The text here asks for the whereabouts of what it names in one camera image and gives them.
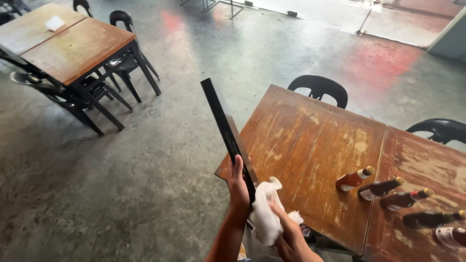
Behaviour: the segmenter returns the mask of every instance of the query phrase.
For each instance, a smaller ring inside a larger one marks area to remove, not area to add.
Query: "gold bottle cap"
[[[434,191],[432,189],[430,189],[430,188],[424,188],[423,191],[427,196],[430,196],[430,197],[435,194]]]
[[[375,173],[376,170],[372,166],[368,166],[368,167],[366,167],[366,171],[369,174],[373,174],[373,173]]]
[[[401,178],[401,177],[397,177],[396,180],[400,186],[404,185],[404,183],[406,182],[404,178]]]

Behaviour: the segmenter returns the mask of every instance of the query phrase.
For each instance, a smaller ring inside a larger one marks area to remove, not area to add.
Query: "concrete floor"
[[[196,0],[90,4],[102,21],[116,9],[133,15],[162,95],[133,72],[143,102],[126,88],[133,113],[103,99],[126,129],[117,132],[94,110],[106,134],[99,138],[38,92],[10,83],[11,68],[0,64],[0,261],[202,260],[229,198],[213,175],[226,151],[199,84],[207,77],[228,95],[239,127],[269,84],[286,88],[304,74],[338,81],[347,110],[397,128],[432,117],[466,122],[466,66],[416,47],[264,10],[230,21],[227,5],[201,14]],[[265,250],[249,237],[249,255]]]

